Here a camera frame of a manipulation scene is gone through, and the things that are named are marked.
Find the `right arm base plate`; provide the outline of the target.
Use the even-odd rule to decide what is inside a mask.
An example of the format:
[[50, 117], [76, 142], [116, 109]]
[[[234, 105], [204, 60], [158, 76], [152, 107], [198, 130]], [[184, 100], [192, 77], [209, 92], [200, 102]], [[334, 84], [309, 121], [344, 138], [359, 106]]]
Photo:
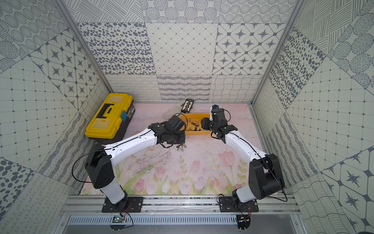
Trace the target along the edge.
[[239, 212], [249, 214], [250, 212], [255, 213], [259, 211], [256, 200], [241, 203], [232, 197], [218, 195], [216, 201], [221, 213]]

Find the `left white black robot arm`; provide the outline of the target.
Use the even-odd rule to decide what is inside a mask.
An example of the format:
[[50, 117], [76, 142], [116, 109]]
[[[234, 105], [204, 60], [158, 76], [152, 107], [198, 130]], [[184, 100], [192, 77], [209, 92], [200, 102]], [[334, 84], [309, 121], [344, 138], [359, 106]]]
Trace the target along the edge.
[[92, 147], [87, 156], [85, 170], [95, 189], [109, 202], [117, 205], [126, 198], [125, 191], [116, 180], [114, 166], [127, 157], [154, 145], [164, 148], [185, 143], [187, 124], [178, 116], [162, 123], [153, 123], [142, 132], [119, 142]]

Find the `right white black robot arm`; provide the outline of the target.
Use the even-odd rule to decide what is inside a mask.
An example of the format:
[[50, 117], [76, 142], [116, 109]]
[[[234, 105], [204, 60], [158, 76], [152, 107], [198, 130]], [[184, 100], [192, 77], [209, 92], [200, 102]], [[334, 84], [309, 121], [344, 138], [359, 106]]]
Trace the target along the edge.
[[275, 154], [266, 154], [249, 143], [234, 125], [229, 125], [225, 109], [218, 105], [210, 108], [210, 117], [201, 121], [211, 137], [232, 147], [249, 165], [247, 185], [233, 191], [233, 199], [246, 203], [261, 200], [279, 191], [284, 192], [285, 182], [280, 161]]

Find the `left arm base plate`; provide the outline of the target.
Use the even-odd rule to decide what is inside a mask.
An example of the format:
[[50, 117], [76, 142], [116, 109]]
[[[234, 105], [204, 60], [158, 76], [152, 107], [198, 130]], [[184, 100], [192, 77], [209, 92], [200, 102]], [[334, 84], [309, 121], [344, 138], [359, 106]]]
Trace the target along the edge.
[[112, 204], [108, 198], [105, 199], [102, 213], [140, 213], [144, 197], [125, 197], [119, 203]]

